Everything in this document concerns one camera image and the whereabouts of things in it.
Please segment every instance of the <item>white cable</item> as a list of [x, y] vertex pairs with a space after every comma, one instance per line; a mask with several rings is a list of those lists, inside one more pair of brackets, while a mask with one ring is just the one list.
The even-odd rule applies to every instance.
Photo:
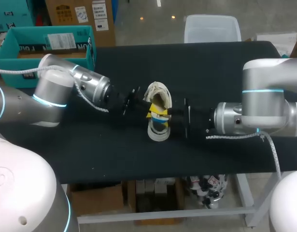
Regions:
[[280, 171], [280, 165], [279, 165], [279, 161], [278, 161], [276, 148], [275, 148], [275, 145], [274, 145], [274, 142], [273, 142], [272, 138], [265, 131], [260, 131], [260, 132], [257, 132], [257, 133], [242, 135], [242, 136], [213, 135], [213, 136], [206, 136], [206, 139], [248, 139], [248, 138], [256, 137], [258, 135], [260, 135], [260, 137], [262, 139], [264, 139], [264, 137], [266, 137], [268, 139], [270, 148], [271, 148], [272, 153], [273, 153], [274, 161], [275, 161], [277, 176], [278, 176], [279, 179], [281, 179], [282, 175], [281, 175], [281, 171]]
[[[21, 71], [11, 71], [11, 70], [2, 70], [0, 69], [0, 73], [3, 74], [12, 74], [12, 75], [19, 75], [19, 74], [26, 74], [26, 73], [33, 73], [33, 72], [37, 72], [37, 71], [45, 71], [45, 70], [58, 70], [58, 71], [62, 71], [62, 72], [66, 72], [69, 73], [73, 78], [74, 78], [74, 73], [71, 72], [68, 69], [65, 69], [61, 66], [58, 65], [51, 65], [51, 66], [47, 66], [47, 67], [41, 67], [41, 68], [35, 68], [35, 69], [28, 69], [28, 70], [21, 70]], [[74, 81], [74, 85], [75, 88], [77, 90], [77, 92], [79, 93], [79, 95], [81, 96], [81, 98], [84, 99], [85, 102], [87, 102], [89, 105], [91, 105], [92, 107], [94, 107], [96, 110], [108, 113], [109, 110], [107, 109], [103, 109], [100, 107], [95, 106], [90, 100], [88, 100], [83, 93], [81, 92], [81, 89], [79, 88], [79, 85], [77, 84], [76, 81]]]

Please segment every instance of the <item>white box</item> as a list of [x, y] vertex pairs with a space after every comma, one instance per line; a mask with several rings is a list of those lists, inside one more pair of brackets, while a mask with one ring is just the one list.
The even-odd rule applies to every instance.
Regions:
[[239, 42], [237, 19], [225, 15], [195, 14], [186, 19], [184, 43]]

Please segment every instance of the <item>yellow tag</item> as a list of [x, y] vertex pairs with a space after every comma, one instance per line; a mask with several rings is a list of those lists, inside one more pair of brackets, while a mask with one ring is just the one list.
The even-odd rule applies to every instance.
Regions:
[[167, 109], [164, 110], [164, 111], [159, 111], [154, 104], [151, 104], [149, 110], [151, 112], [154, 112], [154, 113], [158, 114], [158, 115], [167, 115], [168, 114], [168, 110]]

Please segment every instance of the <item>teal cardboard box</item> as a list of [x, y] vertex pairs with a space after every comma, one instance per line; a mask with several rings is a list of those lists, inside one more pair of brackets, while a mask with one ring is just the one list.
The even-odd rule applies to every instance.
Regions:
[[33, 0], [0, 0], [0, 32], [36, 24]]
[[[93, 71], [97, 51], [92, 27], [11, 28], [0, 47], [0, 69], [19, 71], [37, 68], [41, 58], [48, 53]], [[38, 82], [36, 73], [1, 76], [6, 85], [15, 88], [33, 88]]]

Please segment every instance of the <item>table leg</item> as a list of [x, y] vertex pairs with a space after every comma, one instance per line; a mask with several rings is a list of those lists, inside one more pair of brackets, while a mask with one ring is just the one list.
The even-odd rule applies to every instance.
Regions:
[[[282, 173], [282, 178], [285, 178], [291, 172]], [[254, 202], [255, 212], [245, 215], [247, 227], [254, 227], [259, 224], [264, 215], [269, 211], [270, 200], [279, 179], [276, 173], [273, 173], [264, 189]]]

